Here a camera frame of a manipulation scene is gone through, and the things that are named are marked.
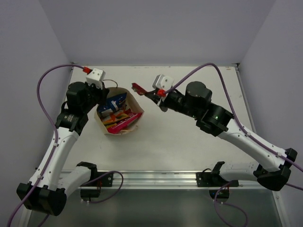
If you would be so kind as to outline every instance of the paper bag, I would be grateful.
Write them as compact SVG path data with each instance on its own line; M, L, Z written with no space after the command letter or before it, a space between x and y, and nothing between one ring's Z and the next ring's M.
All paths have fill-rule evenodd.
M97 123L99 124L101 130L104 134L110 134L110 135L123 135L130 133L138 128L138 122L143 116L144 110L139 106L138 102L134 98L134 96L129 92L129 90L122 88L122 87L108 87L109 93L107 97L112 97L115 95L119 95L121 93L127 93L126 95L126 106L131 109L133 113L142 113L141 117L139 119L136 119L133 123L131 123L129 126L127 126L125 129L122 129L118 134L112 134L107 131L105 125L100 120L97 111L95 111L95 119Z

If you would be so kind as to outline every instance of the blue package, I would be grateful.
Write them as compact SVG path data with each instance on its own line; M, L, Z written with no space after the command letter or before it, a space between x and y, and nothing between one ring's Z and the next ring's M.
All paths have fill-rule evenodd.
M122 93L110 98L106 99L106 105L99 105L97 107L97 112L99 114L99 117L107 117L111 113L114 113L118 110L121 110L125 106L126 102L126 94Z

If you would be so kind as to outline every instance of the white wall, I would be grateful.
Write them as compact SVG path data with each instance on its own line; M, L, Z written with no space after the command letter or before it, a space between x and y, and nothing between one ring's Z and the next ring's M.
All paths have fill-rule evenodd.
M0 226L20 201L18 184L27 183L52 135L36 84L45 70L62 63L68 60L38 0L0 1ZM42 100L53 118L68 80L65 69L43 83Z
M303 1L277 0L240 64L256 130L283 148L298 151L303 166ZM290 183L303 186L292 167ZM282 190L292 226L302 226L302 191Z
M238 63L275 0L40 0L67 56L91 65Z

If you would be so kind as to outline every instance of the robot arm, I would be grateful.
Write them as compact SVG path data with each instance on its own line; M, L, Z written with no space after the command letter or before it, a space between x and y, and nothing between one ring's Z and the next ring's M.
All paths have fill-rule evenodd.
M153 84L155 90L152 92L146 92L135 83L133 89L139 95L151 99L164 112L171 109L194 118L196 126L202 131L232 143L259 163L258 166L254 166L253 163L229 165L218 162L211 172L201 173L199 178L204 183L208 186L222 186L233 180L250 180L258 181L262 186L273 191L279 191L287 183L291 164L270 153L247 135L252 135L280 156L292 161L295 161L297 155L295 150L276 147L243 126L248 132L245 134L232 113L211 102L212 91L201 82L189 83L185 95L176 89L164 94L164 90L172 87L173 81L171 77L158 75Z
M104 104L109 90L104 88L102 80L104 71L93 69L86 72L86 82L75 82L68 86L67 101L61 107L57 117L56 128L58 142L55 143L55 134L49 148L34 175L27 184L20 183L17 194L24 199L28 192L40 178L34 191L24 202L29 210L36 210L51 215L59 215L67 198L83 183L97 178L97 167L94 164L81 162L66 177L59 180L60 173L66 158L77 141L88 121L88 112L97 104ZM50 153L55 146L55 151L46 171L41 176L41 171L47 163Z

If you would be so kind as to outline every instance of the wire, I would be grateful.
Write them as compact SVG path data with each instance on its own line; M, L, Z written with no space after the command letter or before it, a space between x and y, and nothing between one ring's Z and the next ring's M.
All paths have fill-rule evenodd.
M40 222L40 224L38 225L38 227L41 227L41 226L46 222L46 220L48 219L48 217L49 217L49 214L47 214L47 215L44 217L44 219Z
M112 81L112 82L114 82L116 84L116 88L118 88L118 83L115 82L113 79L104 79L103 81Z
M216 66L214 63L206 63L204 65L200 65L199 67L195 68L194 70L192 70L189 74L187 74L182 80L180 80L177 84L175 84L171 89L165 91L164 93L167 94L171 91L173 91L174 89L176 89L180 84L182 84L187 78L189 78L191 75L193 75L195 72L197 72L198 70L204 68L205 66L213 66L218 74L219 74L219 77L220 77L220 80L221 80L221 83L222 83L222 86L223 86L223 89L224 89L224 93L226 95L226 98L227 98L227 101L228 101L228 104L232 110L232 114L234 115L234 118L235 118L235 121L237 123L237 125L239 126L239 128L249 137L251 138L255 143L257 143L259 146L261 146L262 148L264 148L265 150L269 151L270 153L274 154L275 156L279 156L280 158L282 158L283 160L287 161L288 163L292 164L293 166L295 166L297 169L299 169L301 172L303 172L303 168L300 167L297 163L293 162L292 160L284 157L284 156L280 156L277 152L275 152L274 150L272 150L271 148L267 147L266 145L264 145L262 142L260 142L259 140L257 140L255 137L253 137L252 135L250 135L250 133L248 134L248 132L244 129L244 127L242 126L241 122L239 121L239 118L233 108L233 105L232 105L232 101L231 101L231 98L229 97L229 94L228 94L228 91L227 91L227 88L226 88L226 85L225 85L225 82L223 80L223 76L222 76L222 73L220 72L218 66Z
M205 173L207 170L210 170L210 171L211 171L210 168L206 168L205 170L203 170L203 171L201 172L201 174Z
M41 82L43 80L43 78L51 71L55 70L55 69L58 69L58 68L62 68L62 67L78 67L80 69L84 69L82 66L80 65L73 65L73 64L66 64L66 65L58 65L58 66L55 66L51 69L49 69L48 71L46 71L42 76L41 78L39 79L38 81L38 84L37 84L37 98L38 98L38 102L41 106L41 109L43 111L43 113L46 115L47 119L49 120L49 122L51 123L52 127L53 127L53 130L54 130L54 133L55 133L55 140L54 140L54 143L57 143L58 142L58 131L56 129L56 126L52 120L52 118L50 117L50 115L47 113L45 107L43 106L42 104L42 101L41 101L41 97L40 97L40 85L41 85ZM51 159L52 159L52 156L53 156L53 153L55 151L56 147L53 146L52 150L51 150L51 153L45 163L45 166L43 167L42 171L41 171L41 177L43 176L43 174L45 173L47 167L48 167L48 164L50 163ZM8 220L8 223L7 223L7 227L9 227L14 219L14 216L16 215L16 213L18 212L18 210L20 209L20 207L24 204L24 202L29 198L29 196L31 195L31 193L34 191L34 189L37 187L37 185L39 184L40 180L41 180L41 177L40 178L37 178L37 181L35 182L35 184L33 185L33 187L29 190L29 192L26 194L26 196L23 198L23 200L18 204L18 206L16 206L16 208L13 210L12 214L10 215L9 217L9 220Z
M122 185L123 185L124 178L123 178L122 173L120 173L119 171L109 171L109 172L107 172L107 173L105 173L105 174L103 174L103 175L97 177L96 179L93 179L93 180L91 180L91 181L88 181L88 182L84 183L82 186L85 186L85 185L87 185L87 184L93 183L93 182L95 182L95 181L101 179L102 177L107 176L108 174L114 174L114 173L119 174L119 175L121 176L121 179L122 179L122 180L121 180L121 184L120 184L119 188L118 188L113 194L111 194L110 196L108 196L108 197L105 198L105 199L102 199L102 200L99 200L99 201L87 201L88 203L101 203L101 202L104 202L104 201L106 201L106 200L109 200L109 199L112 198L113 196L115 196L115 195L120 191L120 189L121 189L121 187L122 187Z
M232 181L228 182L227 184L223 185L223 186L216 192L216 194L215 194L215 196L214 196L214 209L215 209L217 215L219 216L219 218L220 218L225 224L227 224L227 225L230 226L230 227L236 227L236 226L235 226L235 225L232 225L231 223L229 223L228 221L226 221L225 218L220 214L219 208L218 208L218 203L223 204L223 205L226 205L226 206L234 207L234 208L240 210L240 211L245 215L245 223L244 223L243 227L246 227L246 226L248 225L248 215L247 215L247 213L246 213L241 207L238 207L238 206L233 205L233 204L228 203L228 202L219 202L219 201L217 201L217 197L218 197L218 194L220 193L220 191L222 191L223 188L228 187L231 183L232 183Z
M289 187L292 187L292 188L295 188L295 189L298 189L298 190L303 191L303 188L302 188L302 187L299 187L299 186L293 185L293 184L291 184L291 183L286 183L285 185L287 185L287 186L289 186Z

